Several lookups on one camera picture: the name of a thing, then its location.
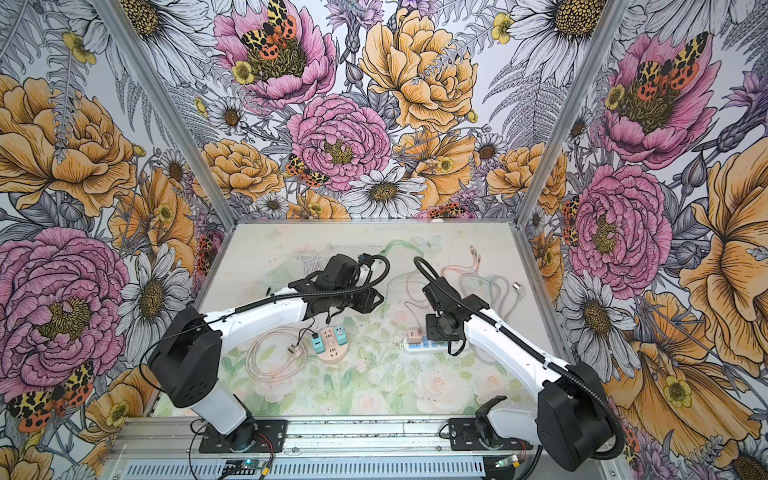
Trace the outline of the teal charger with white cable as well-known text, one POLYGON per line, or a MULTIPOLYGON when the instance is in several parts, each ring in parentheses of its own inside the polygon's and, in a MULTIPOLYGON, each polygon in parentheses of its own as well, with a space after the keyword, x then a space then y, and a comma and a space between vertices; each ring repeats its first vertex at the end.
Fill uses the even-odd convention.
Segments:
POLYGON ((335 338, 336 338, 336 341, 337 341, 339 346, 343 346, 343 345, 346 345, 348 343, 348 339, 347 339, 347 335, 346 335, 346 330, 343 327, 341 327, 341 326, 336 327, 334 329, 334 334, 335 334, 335 338))

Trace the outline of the teal charger with black cable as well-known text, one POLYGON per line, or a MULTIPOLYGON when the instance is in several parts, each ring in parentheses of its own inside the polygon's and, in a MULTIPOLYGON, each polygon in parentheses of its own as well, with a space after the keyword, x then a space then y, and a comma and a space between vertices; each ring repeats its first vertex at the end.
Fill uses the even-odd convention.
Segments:
POLYGON ((326 347, 323 339, 319 334, 313 333, 311 336, 312 347, 316 354, 320 355, 325 352, 326 347))

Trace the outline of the pink charger plug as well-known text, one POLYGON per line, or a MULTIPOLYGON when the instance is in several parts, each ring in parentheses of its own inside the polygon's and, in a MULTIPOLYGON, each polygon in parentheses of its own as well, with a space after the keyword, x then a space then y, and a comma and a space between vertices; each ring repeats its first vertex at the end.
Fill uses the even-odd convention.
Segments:
POLYGON ((405 337, 406 343, 409 345, 421 344, 423 341, 423 332, 420 328, 409 329, 405 337))

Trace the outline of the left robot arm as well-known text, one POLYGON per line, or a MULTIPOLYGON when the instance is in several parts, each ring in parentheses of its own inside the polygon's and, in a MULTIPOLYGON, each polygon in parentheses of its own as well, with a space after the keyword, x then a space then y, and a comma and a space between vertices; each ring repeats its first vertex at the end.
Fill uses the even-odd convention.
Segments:
POLYGON ((250 304, 201 313, 182 310, 144 360, 159 388, 180 409, 193 410, 219 435, 225 448, 242 452, 257 438, 257 423, 219 379, 222 358, 243 344, 332 310, 370 313, 383 302, 376 286, 386 278, 343 286, 319 275, 301 279, 250 304))

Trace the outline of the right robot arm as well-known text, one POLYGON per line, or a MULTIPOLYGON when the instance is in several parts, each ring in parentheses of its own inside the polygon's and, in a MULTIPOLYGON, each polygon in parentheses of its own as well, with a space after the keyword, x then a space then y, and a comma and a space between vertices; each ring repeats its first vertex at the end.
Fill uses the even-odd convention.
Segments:
POLYGON ((589 459, 613 460, 626 445, 618 415, 592 367, 570 364, 537 347, 475 295, 460 297, 443 277, 423 293, 434 312, 427 320, 448 342, 476 346, 517 376, 536 401, 535 411, 497 395, 475 413, 481 444, 499 449, 507 440, 540 446, 560 467, 573 472, 589 459))

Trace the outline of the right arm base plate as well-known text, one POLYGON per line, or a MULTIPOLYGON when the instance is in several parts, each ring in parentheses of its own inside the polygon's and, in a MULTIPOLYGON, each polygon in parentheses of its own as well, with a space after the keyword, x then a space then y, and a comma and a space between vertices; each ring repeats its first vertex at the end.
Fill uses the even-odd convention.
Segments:
POLYGON ((447 439, 452 451, 523 451, 532 448, 516 438, 492 437, 488 430, 478 429, 475 418, 453 417, 447 420, 439 435, 447 439))

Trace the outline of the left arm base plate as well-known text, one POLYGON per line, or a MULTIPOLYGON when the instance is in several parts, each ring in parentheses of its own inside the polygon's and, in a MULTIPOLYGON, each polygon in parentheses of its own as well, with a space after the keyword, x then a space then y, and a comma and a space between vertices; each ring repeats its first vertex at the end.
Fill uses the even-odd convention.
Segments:
POLYGON ((247 419, 229 434, 207 426, 198 451, 202 454, 281 453, 288 424, 282 419, 247 419))

